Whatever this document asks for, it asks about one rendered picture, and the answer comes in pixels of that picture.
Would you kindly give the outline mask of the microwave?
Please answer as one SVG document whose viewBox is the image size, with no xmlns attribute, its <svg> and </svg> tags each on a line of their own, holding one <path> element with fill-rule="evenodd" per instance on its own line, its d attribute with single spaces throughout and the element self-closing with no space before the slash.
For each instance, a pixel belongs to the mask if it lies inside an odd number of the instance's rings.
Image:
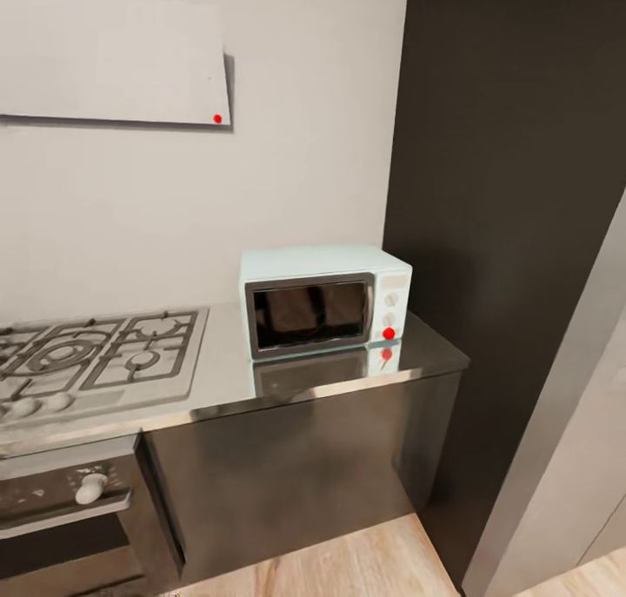
<svg viewBox="0 0 626 597">
<path fill-rule="evenodd" d="M 241 250 L 248 360 L 399 339 L 412 272 L 366 242 Z"/>
</svg>

